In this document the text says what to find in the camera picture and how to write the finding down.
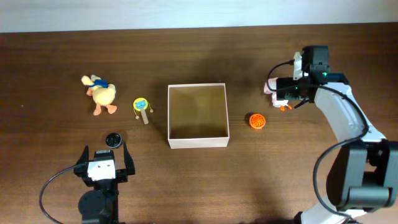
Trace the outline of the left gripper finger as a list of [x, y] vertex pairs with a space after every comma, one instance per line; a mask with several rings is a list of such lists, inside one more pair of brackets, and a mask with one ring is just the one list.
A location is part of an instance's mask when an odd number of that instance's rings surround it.
[[123, 151], [124, 151], [124, 164], [126, 170], [134, 170], [134, 161], [127, 149], [127, 145], [125, 142], [123, 143]]
[[89, 147], [85, 146], [80, 158], [76, 162], [76, 165], [86, 164], [88, 161], [89, 161]]

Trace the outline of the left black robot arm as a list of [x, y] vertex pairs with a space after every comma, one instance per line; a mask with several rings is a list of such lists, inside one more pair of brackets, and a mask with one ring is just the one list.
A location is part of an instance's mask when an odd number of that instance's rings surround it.
[[127, 182], [128, 177], [136, 173], [125, 142], [122, 147], [123, 169], [116, 168], [114, 151], [111, 149], [96, 151], [90, 160], [89, 149], [85, 147], [77, 160], [73, 173], [91, 188], [78, 202], [82, 223], [119, 223], [118, 185]]

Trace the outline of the white duck pink hat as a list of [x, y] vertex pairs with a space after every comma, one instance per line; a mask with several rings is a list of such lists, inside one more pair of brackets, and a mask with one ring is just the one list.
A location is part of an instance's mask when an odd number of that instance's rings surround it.
[[292, 109], [292, 107], [288, 104], [288, 100], [278, 100], [277, 93], [275, 91], [271, 91], [271, 89], [276, 89], [277, 78], [270, 78], [264, 85], [264, 93], [267, 95], [271, 95], [272, 105], [275, 108], [280, 109], [281, 111], [285, 111], [286, 108]]

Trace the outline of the orange round cage ball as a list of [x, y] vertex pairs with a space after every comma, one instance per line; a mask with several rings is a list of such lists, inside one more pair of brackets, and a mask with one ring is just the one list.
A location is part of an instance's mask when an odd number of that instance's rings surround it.
[[266, 119], [259, 113], [254, 113], [249, 117], [249, 125], [252, 129], [262, 129], [266, 125]]

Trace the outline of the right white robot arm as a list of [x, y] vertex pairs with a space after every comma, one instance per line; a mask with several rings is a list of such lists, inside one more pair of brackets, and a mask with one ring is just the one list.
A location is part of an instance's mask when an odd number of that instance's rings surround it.
[[337, 139], [317, 159], [312, 182], [318, 203], [294, 223], [356, 223], [357, 217], [393, 206], [397, 198], [397, 142], [388, 140], [357, 104], [348, 79], [331, 71], [328, 46], [310, 45], [287, 64], [292, 77], [267, 79], [264, 92], [277, 108], [313, 103]]

